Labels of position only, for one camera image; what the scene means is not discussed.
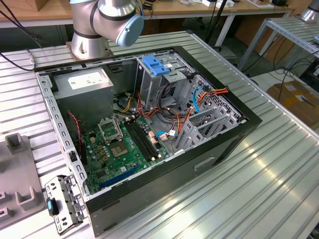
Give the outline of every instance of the blue cable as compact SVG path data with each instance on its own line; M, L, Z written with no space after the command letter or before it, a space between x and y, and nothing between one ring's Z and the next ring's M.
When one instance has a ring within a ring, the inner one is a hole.
M156 134L156 138L158 138L161 134L163 133L166 133L165 131L159 131L157 134Z
M199 113L199 108L197 106L197 103L196 103L196 92L198 90L202 90L203 88L202 87L197 87L195 90L194 90L194 94L193 94L193 104L194 104L194 108L195 110Z

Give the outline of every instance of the yellow wire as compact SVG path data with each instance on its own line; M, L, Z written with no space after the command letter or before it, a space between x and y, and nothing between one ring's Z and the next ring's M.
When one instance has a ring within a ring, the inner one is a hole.
M131 104L131 98L129 98L129 102L128 102L128 105L126 106L126 108L124 110L122 110L121 112L125 113L126 111L128 111L130 108L130 104Z

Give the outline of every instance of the metal bracket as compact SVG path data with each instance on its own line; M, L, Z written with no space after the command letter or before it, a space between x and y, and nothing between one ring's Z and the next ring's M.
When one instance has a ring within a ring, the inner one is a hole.
M50 198L49 212L53 206L57 207L57 214L50 214L54 218L59 235L77 227L88 216L74 175L57 176L45 185L45 189Z

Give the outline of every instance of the ram slot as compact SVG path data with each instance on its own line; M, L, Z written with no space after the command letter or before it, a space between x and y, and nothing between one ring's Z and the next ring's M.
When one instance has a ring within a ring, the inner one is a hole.
M126 129L147 162L151 161L152 158L157 158L155 149L135 122L126 123Z

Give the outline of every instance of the metal shelf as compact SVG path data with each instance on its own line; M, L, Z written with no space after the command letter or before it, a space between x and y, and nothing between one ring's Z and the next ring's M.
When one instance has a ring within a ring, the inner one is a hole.
M319 35L319 23L306 23L297 17L283 17L266 19L259 28L256 36L252 40L240 63L238 69L242 70L252 51L255 49L258 41L263 36L267 27L274 30L273 34L265 44L260 55L268 48L275 39L277 33L289 39L302 49L314 56L319 56L319 44L313 41L314 36Z
M99 238L306 238L319 221L318 136L194 34L140 37L115 54L183 46L251 108L261 125L229 158ZM33 50L38 66L73 61L65 46ZM26 51L6 53L31 68ZM30 138L42 187L69 174L33 73L0 61L0 140ZM0 238L58 238L46 210L0 232ZM86 219L62 238L92 238Z

